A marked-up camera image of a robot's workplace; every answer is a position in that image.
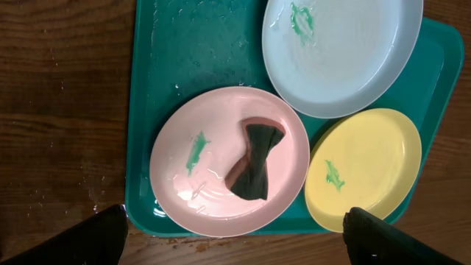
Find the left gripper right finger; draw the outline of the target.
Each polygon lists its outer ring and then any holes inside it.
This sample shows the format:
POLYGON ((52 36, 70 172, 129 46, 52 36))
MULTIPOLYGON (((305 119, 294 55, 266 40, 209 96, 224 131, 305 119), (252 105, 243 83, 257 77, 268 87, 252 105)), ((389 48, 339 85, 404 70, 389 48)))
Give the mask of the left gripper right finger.
POLYGON ((461 265, 358 207, 344 215, 342 236, 353 265, 461 265))

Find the pink plate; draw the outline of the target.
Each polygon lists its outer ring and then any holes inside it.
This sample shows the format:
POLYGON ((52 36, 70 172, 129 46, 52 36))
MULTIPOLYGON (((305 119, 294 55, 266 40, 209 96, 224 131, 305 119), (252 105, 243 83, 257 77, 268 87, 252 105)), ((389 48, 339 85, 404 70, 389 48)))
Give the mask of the pink plate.
POLYGON ((309 162, 307 132, 290 106, 261 89, 228 87, 203 93, 174 112, 156 137, 149 177, 157 203, 172 221, 224 238, 251 233, 280 216, 300 192, 309 162), (246 119, 284 130, 266 159, 266 199, 242 199, 225 182, 247 150, 246 119))

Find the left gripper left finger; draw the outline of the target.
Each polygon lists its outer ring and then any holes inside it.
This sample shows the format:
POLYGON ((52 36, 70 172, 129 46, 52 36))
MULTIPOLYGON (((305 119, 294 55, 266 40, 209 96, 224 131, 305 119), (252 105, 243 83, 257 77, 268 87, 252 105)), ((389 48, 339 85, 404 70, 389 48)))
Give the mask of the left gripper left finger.
POLYGON ((113 205, 2 263, 4 265, 117 264, 127 235, 126 210, 122 205, 113 205))

